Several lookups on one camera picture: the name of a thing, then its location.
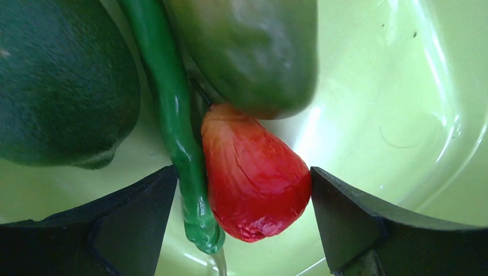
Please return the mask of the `red pepper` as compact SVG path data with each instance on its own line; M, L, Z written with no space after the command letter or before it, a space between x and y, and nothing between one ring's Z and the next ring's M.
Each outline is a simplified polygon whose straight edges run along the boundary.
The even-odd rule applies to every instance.
M253 243L276 236L305 211L308 166L255 118L214 104L201 126L212 212L230 236Z

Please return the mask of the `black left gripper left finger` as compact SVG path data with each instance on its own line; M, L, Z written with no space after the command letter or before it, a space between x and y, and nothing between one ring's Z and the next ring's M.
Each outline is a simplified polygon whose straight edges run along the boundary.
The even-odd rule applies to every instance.
M154 275L177 170L41 221L1 225L2 275Z

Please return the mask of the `green chili pepper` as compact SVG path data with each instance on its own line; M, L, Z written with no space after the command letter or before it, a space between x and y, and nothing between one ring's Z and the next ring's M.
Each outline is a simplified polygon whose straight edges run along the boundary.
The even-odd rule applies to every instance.
M148 83L157 94L162 140L180 180L187 239L212 255L225 233L208 202L203 149L193 134L190 87L162 1L120 1L134 34Z

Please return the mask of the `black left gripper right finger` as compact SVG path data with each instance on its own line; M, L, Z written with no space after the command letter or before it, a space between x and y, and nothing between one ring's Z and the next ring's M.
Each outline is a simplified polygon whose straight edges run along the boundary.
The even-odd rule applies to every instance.
M487 228L391 204L311 168L312 203L334 275L486 275Z

